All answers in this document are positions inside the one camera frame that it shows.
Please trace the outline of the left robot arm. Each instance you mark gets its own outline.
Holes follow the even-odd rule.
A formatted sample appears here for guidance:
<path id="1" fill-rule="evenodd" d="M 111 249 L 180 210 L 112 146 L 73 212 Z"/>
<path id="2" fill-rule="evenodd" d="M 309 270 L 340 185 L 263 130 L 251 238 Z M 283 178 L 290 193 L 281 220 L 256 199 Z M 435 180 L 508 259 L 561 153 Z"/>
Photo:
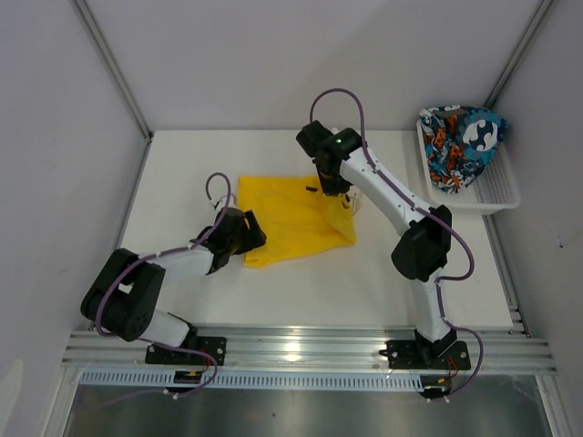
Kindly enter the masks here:
<path id="1" fill-rule="evenodd" d="M 224 207 L 213 225 L 183 247 L 145 257 L 128 249 L 114 250 L 83 298 L 80 312 L 101 334 L 165 345 L 176 363 L 189 363 L 198 352 L 196 328 L 157 309 L 167 271 L 208 276 L 266 242 L 252 211 Z"/>

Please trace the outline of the left aluminium frame post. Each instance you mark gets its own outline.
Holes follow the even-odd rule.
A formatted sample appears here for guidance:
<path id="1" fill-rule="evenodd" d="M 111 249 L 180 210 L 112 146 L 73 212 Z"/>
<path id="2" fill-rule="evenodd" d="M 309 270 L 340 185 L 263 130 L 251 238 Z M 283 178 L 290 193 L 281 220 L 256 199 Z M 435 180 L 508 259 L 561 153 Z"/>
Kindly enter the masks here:
<path id="1" fill-rule="evenodd" d="M 97 56 L 105 68 L 114 88 L 131 115 L 136 127 L 143 138 L 149 143 L 153 137 L 153 131 L 148 125 L 142 110 L 138 105 L 134 93 L 120 68 L 110 44 L 96 19 L 88 1 L 71 0 L 69 2 L 77 15 L 77 18 L 85 29 L 89 41 L 93 45 Z"/>

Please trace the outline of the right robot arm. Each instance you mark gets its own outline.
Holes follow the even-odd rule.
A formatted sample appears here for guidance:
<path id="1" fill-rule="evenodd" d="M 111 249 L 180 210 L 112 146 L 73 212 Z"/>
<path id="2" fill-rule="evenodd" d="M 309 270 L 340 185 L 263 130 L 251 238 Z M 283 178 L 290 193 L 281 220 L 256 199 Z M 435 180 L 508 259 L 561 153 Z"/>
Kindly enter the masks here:
<path id="1" fill-rule="evenodd" d="M 381 163 L 352 128 L 337 133 L 319 121 L 304 126 L 296 141 L 317 169 L 323 192 L 340 196 L 358 188 L 393 225 L 399 241 L 391 253 L 397 271 L 410 281 L 415 305 L 415 354 L 426 367 L 445 361 L 456 341 L 440 314 L 435 281 L 451 248 L 452 213 L 432 208 Z"/>

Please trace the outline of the patterned blue orange shorts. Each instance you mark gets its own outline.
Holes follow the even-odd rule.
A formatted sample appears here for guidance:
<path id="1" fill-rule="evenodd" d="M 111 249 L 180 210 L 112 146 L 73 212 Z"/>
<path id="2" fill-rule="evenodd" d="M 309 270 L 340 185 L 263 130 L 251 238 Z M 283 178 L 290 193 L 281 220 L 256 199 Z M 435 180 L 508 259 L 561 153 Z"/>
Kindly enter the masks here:
<path id="1" fill-rule="evenodd" d="M 432 184 L 447 194 L 469 187 L 496 157 L 507 121 L 485 107 L 442 106 L 419 112 Z"/>

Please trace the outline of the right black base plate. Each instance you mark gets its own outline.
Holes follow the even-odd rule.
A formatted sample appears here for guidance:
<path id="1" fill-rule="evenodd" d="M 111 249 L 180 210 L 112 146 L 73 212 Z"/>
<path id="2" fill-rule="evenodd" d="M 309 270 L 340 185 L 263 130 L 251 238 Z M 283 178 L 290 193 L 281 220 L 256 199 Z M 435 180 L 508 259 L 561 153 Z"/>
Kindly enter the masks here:
<path id="1" fill-rule="evenodd" d="M 388 360 L 392 370 L 469 371 L 472 368 L 468 348 L 463 341 L 456 340 L 441 354 L 421 352 L 419 346 L 420 343 L 415 340 L 389 340 L 378 354 Z"/>

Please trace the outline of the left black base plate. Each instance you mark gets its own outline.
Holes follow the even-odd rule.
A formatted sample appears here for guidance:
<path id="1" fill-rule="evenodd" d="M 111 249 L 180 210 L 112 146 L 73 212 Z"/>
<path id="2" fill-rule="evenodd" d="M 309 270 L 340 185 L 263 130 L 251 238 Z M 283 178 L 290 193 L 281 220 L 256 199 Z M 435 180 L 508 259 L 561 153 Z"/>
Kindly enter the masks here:
<path id="1" fill-rule="evenodd" d="M 227 339 L 225 337 L 200 336 L 193 350 L 204 352 L 212 357 L 219 366 L 224 365 L 227 351 Z M 151 365 L 174 366 L 204 366 L 212 365 L 212 360 L 198 354 L 171 351 L 156 345 L 148 347 L 145 355 L 145 363 Z"/>

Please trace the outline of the white plastic basket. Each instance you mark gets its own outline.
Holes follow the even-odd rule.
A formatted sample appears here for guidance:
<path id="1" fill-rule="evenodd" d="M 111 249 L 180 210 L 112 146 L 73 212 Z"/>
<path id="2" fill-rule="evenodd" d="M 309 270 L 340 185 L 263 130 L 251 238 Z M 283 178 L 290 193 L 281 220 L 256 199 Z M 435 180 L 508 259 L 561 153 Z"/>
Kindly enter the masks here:
<path id="1" fill-rule="evenodd" d="M 504 144 L 498 146 L 494 159 L 475 182 L 457 193 L 446 194 L 430 180 L 420 121 L 416 122 L 416 130 L 422 186 L 434 204 L 444 204 L 452 212 L 481 216 L 488 216 L 503 209 L 517 208 L 520 205 L 518 185 Z"/>

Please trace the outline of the yellow shorts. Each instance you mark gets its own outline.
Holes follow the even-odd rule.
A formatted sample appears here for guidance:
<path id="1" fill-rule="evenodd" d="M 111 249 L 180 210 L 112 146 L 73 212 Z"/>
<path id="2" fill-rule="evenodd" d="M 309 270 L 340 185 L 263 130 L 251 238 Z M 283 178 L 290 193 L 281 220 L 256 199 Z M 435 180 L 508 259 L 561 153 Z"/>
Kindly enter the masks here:
<path id="1" fill-rule="evenodd" d="M 263 246 L 244 255 L 247 268 L 262 269 L 357 241 L 350 197 L 324 194 L 315 176 L 241 176 L 237 206 L 253 212 L 267 237 Z"/>

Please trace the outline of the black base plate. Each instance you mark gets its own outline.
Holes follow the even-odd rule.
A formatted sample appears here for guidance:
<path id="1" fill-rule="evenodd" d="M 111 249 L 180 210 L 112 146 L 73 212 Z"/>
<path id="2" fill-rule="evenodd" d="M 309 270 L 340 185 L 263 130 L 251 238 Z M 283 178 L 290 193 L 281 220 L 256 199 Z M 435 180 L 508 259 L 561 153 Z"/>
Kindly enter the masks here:
<path id="1" fill-rule="evenodd" d="M 472 368 L 468 348 L 463 341 L 456 340 L 441 354 L 421 352 L 419 346 L 420 343 L 415 340 L 389 340 L 378 354 L 388 360 L 392 370 L 469 371 Z"/>
<path id="2" fill-rule="evenodd" d="M 200 336 L 193 350 L 204 352 L 212 357 L 219 366 L 224 365 L 227 351 L 227 339 L 225 337 Z M 204 366 L 212 365 L 212 360 L 198 354 L 171 351 L 156 345 L 148 347 L 145 355 L 145 363 L 151 365 L 174 366 Z"/>

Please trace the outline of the aluminium mounting rail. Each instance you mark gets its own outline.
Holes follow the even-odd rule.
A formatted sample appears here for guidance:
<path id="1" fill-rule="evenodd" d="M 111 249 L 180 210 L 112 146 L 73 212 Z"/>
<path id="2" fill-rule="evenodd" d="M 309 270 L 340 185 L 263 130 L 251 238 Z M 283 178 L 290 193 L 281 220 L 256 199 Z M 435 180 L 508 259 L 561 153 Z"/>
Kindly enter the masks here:
<path id="1" fill-rule="evenodd" d="M 371 373 L 388 366 L 379 353 L 389 340 L 410 340 L 409 330 L 304 327 L 199 327 L 199 335 L 224 337 L 224 367 L 236 371 L 313 371 Z M 547 340 L 526 334 L 484 332 L 485 375 L 555 375 L 557 365 Z M 93 330 L 70 334 L 64 367 L 142 368 L 147 345 L 102 337 Z"/>

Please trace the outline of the aluminium frame post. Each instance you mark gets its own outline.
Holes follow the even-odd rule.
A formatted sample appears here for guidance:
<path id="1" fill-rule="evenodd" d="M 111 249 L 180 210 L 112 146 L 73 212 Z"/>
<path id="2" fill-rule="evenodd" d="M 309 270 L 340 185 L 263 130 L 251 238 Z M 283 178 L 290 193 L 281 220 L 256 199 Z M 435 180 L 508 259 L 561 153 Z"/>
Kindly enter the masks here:
<path id="1" fill-rule="evenodd" d="M 89 41 L 93 45 L 97 56 L 105 68 L 114 88 L 131 115 L 136 127 L 143 138 L 149 143 L 153 137 L 153 131 L 148 125 L 142 110 L 138 105 L 134 93 L 120 68 L 110 44 L 96 19 L 88 1 L 71 0 L 69 2 L 77 15 L 77 18 L 85 29 Z"/>
<path id="2" fill-rule="evenodd" d="M 557 0 L 541 0 L 537 3 L 537 7 L 527 20 L 524 30 L 520 34 L 510 56 L 493 84 L 483 104 L 484 107 L 488 109 L 496 107 L 496 104 L 500 101 L 509 83 L 526 59 L 529 50 L 535 44 L 538 35 L 543 30 L 547 20 L 551 17 L 557 4 Z"/>

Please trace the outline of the right aluminium frame post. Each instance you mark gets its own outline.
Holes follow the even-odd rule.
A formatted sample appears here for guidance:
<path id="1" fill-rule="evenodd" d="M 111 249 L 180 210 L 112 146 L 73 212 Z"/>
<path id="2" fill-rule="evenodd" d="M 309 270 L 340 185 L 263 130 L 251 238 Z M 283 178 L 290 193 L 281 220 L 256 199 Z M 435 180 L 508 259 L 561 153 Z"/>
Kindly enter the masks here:
<path id="1" fill-rule="evenodd" d="M 496 104 L 500 101 L 509 83 L 526 59 L 529 50 L 535 44 L 538 35 L 543 30 L 547 20 L 551 17 L 557 4 L 557 0 L 541 0 L 537 3 L 537 7 L 527 20 L 524 30 L 520 34 L 510 56 L 493 84 L 483 104 L 484 107 L 488 109 L 496 107 Z"/>

